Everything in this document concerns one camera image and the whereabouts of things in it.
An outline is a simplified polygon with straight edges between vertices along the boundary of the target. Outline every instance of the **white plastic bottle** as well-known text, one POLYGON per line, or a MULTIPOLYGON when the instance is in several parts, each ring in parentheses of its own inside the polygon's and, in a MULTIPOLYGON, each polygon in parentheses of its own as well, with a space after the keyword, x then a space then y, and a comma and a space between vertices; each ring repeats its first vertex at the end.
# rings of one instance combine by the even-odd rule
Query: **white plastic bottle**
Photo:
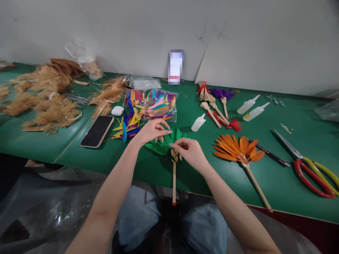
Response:
POLYGON ((238 110, 238 114, 243 114, 245 113, 247 110, 249 110, 254 104, 256 99, 259 97, 260 95, 257 95, 254 99, 250 99, 246 102, 244 102, 244 105, 242 105, 238 110))
POLYGON ((206 119, 204 119, 205 114, 203 114, 202 116, 198 117, 197 120, 195 120, 194 124, 192 125, 192 131, 198 131, 199 128, 204 124, 204 122, 206 121, 206 119))
POLYGON ((260 115, 262 112, 264 112, 264 108, 268 104, 269 104, 269 102, 267 102, 265 105, 263 105, 261 107, 256 107, 250 113, 248 113, 247 115, 244 116, 244 120, 245 121, 251 121, 253 118, 255 118, 256 116, 260 115))

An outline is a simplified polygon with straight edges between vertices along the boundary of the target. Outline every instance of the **green tabletop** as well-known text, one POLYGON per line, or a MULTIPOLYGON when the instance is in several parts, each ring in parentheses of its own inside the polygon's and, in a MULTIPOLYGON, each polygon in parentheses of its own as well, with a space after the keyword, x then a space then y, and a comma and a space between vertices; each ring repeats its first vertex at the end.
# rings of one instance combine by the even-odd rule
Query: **green tabletop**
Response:
MULTIPOLYGON (((32 71, 32 68, 18 65, 16 68, 0 73, 0 83, 8 82, 16 75, 29 71, 32 71)), ((114 76, 115 74, 106 73, 104 79, 114 76)), ((270 132, 271 129, 276 129, 303 155, 339 175, 339 124, 323 121, 314 112, 314 109, 329 102, 328 99, 240 89, 240 93, 227 102, 230 119, 235 118, 243 125, 239 133, 226 127, 218 128, 208 118, 198 132, 192 132, 191 126, 195 119, 205 113, 205 110, 200 107, 199 96, 196 94, 197 85, 192 81, 185 81, 179 86, 169 86, 165 81, 160 81, 164 90, 180 94, 177 100, 177 122, 169 123, 170 127, 179 128, 199 141, 211 165, 246 204, 263 207, 263 202, 244 169, 238 163, 219 159, 212 154, 214 140, 221 134, 234 134, 238 138, 245 135, 251 139, 258 139, 260 145, 283 160, 291 162, 292 157, 270 132), (237 114, 236 110, 257 94, 261 96, 254 107, 268 102, 266 95, 273 95, 286 106, 275 105, 272 101, 260 116, 245 122, 242 120, 243 115, 237 114)), ((93 87, 77 84, 71 85, 71 90, 76 95, 89 95, 93 89, 93 87)), ((223 111, 222 104, 219 101, 216 103, 223 111)), ((98 149, 79 146, 93 123, 90 118, 93 110, 94 107, 91 106, 84 108, 80 121, 52 135, 21 132, 20 125, 33 117, 34 113, 18 117, 1 116, 0 119, 5 120, 0 121, 0 152, 109 174, 120 158, 125 144, 117 139, 104 142, 98 149)), ((111 129, 116 128, 118 124, 115 120, 111 129)), ((251 163, 251 170, 274 210, 339 223, 339 198, 325 199, 314 194, 301 183, 293 167, 283 167, 265 156, 259 162, 251 163)), ((169 158, 143 147, 139 152, 133 179, 171 187, 172 162, 169 158)), ((211 195, 203 177, 186 161, 177 163, 177 189, 211 195)))

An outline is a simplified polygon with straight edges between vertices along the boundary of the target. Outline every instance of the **black phone screen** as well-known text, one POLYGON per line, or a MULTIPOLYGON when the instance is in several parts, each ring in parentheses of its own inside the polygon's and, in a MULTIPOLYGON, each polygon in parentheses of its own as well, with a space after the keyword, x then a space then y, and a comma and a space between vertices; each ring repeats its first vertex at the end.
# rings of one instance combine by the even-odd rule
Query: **black phone screen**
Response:
POLYGON ((91 147, 98 146, 103 135, 105 135, 106 130, 109 128, 112 118, 112 116, 98 116, 80 145, 91 147))

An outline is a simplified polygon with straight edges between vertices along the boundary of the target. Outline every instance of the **scissor blade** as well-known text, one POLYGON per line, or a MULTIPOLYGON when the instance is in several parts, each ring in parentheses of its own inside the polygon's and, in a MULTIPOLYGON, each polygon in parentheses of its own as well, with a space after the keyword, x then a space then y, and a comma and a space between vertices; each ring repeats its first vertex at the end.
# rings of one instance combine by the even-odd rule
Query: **scissor blade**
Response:
POLYGON ((294 154, 295 157, 299 159, 303 159, 304 156, 297 150, 295 149, 283 136, 279 134, 276 130, 272 130, 272 132, 286 145, 286 147, 289 149, 289 151, 294 154))

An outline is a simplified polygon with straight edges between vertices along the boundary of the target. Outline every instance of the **person's arm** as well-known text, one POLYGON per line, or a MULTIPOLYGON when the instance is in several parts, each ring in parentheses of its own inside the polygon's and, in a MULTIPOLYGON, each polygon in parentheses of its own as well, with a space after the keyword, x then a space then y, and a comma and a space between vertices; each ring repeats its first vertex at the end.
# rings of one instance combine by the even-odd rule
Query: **person's arm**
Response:
POLYGON ((280 253, 257 217, 208 163, 198 141, 182 138, 171 146, 205 178, 221 214, 245 253, 280 253))
POLYGON ((152 139, 163 139, 172 131, 164 120, 149 121, 129 142, 119 161, 101 186, 79 233, 68 247, 70 253, 106 254, 112 239, 115 221, 131 186, 135 163, 141 146, 152 139))

